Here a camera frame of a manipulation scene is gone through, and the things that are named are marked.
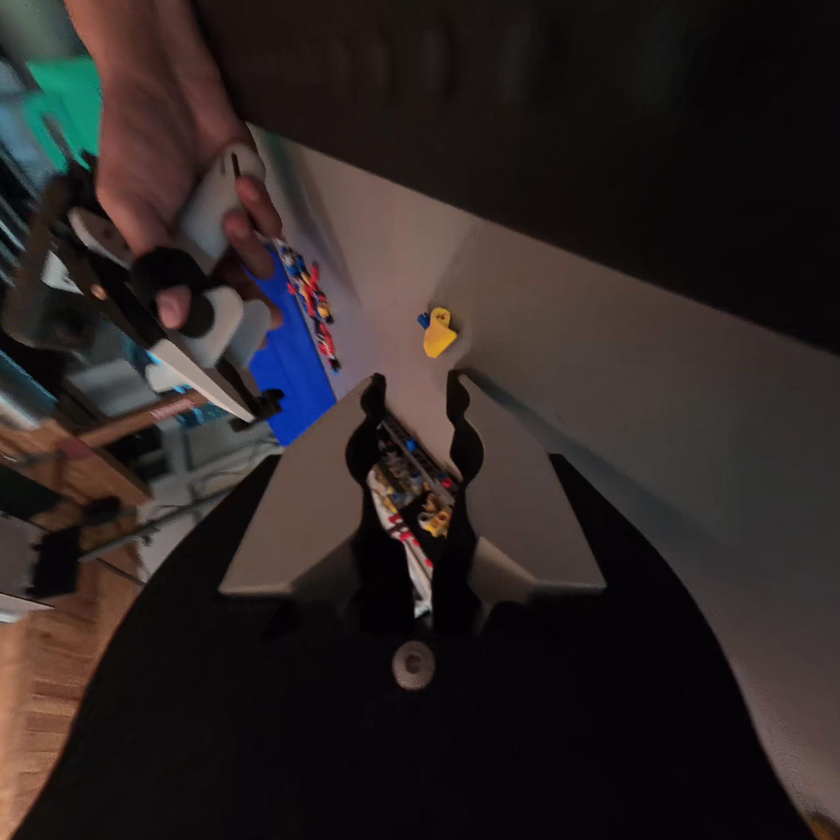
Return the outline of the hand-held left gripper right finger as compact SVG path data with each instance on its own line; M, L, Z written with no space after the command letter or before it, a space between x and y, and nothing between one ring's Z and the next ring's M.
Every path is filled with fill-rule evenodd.
M546 444L522 414L466 371L450 372L447 408L452 444L476 459L459 470L476 536L467 584L481 607L601 595L606 580Z

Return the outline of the teal tote bag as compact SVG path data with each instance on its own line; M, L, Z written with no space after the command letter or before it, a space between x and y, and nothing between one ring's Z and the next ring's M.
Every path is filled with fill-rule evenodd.
M69 159L98 155L102 95L92 59L30 60L26 67L38 89L27 94L22 115L52 166L65 172Z

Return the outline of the person's right hand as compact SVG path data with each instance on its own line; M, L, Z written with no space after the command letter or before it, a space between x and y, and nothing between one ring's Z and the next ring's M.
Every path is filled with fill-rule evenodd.
M135 258L172 247L194 184L227 147L255 148L183 1L66 1L101 84L97 194Z

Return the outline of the blue plastic bin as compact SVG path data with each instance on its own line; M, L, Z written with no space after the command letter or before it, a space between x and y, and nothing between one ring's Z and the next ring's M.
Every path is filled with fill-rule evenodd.
M266 346L249 369L260 390L283 391L280 411L268 420L277 442L289 446L337 401L313 342L310 322L287 287L287 275L274 248L268 247L274 272L259 280L263 294L280 311L282 322L266 335Z

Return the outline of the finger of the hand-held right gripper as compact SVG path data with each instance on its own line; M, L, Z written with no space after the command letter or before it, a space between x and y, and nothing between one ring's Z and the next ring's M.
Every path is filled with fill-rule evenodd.
M199 338L171 332L148 349L146 370L157 392L189 386L242 424L259 414L259 399L243 379L243 371L259 347L258 331L208 331Z

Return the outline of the partly built lego chassis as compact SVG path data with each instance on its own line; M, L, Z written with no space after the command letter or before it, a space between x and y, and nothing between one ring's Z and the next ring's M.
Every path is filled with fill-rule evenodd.
M430 623L434 567L448 536L459 480L390 413L375 439L378 456L366 485L383 530L404 551L415 618Z

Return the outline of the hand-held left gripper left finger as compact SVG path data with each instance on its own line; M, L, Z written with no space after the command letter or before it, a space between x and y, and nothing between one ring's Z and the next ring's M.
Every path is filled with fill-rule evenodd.
M363 488L348 451L384 393L384 376L368 376L285 449L220 595L347 603L357 592L351 542L362 523Z

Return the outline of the yellow lego piece blue pin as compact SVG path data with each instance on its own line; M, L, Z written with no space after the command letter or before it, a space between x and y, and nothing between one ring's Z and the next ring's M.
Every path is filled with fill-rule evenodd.
M438 358L458 339L451 325L452 314L446 308L435 307L418 315L416 320L424 330L423 351L429 359Z

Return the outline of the pile of lego pins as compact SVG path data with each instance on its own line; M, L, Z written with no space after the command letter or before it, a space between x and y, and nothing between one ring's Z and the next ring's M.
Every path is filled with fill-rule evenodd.
M319 265L308 263L285 238L274 238L272 244L287 278L289 293L296 299L302 314L310 321L314 342L333 374L342 370L335 352L330 327L334 324L332 310L320 286Z

